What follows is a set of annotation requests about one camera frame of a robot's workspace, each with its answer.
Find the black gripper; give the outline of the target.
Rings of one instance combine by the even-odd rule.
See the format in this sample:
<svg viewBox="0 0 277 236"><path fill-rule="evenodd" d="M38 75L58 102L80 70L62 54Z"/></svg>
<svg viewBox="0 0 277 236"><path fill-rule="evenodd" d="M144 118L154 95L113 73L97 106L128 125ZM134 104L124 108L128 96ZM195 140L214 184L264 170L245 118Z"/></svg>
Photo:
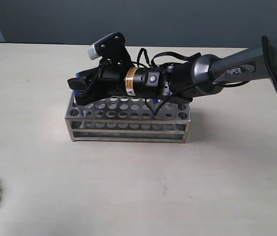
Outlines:
<svg viewBox="0 0 277 236"><path fill-rule="evenodd" d="M95 74L79 75L67 80L78 105L88 105L112 96L160 98L167 73L159 68L100 66Z"/></svg>

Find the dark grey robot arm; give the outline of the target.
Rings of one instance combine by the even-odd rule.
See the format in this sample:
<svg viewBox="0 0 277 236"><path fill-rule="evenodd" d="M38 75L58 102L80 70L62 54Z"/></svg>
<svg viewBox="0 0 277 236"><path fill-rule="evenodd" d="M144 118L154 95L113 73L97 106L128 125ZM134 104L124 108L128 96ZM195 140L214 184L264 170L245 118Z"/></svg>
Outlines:
<svg viewBox="0 0 277 236"><path fill-rule="evenodd" d="M124 35L113 32L88 47L88 55L99 59L99 65L80 71L67 81L78 105L112 96L187 104L196 97L215 95L224 88L261 79L269 79L277 93L277 38L263 36L259 46L224 58L163 52L162 56L177 59L163 64L148 58L147 50L142 48L138 55L145 57L146 64L141 64L138 59L131 59Z"/></svg>

